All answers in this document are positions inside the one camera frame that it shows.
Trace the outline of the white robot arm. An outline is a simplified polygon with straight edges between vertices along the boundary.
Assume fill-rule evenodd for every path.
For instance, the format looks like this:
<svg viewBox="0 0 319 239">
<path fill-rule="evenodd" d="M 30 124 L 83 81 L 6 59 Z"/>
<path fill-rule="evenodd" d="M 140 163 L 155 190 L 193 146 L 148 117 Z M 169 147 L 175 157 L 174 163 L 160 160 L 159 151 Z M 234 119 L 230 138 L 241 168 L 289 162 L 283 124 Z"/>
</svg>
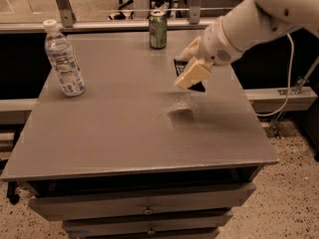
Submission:
<svg viewBox="0 0 319 239">
<path fill-rule="evenodd" d="M 187 90 L 208 79 L 214 67 L 229 65 L 250 48 L 299 29 L 318 35 L 319 0 L 243 0 L 175 57 L 186 67 L 174 85 Z"/>
</svg>

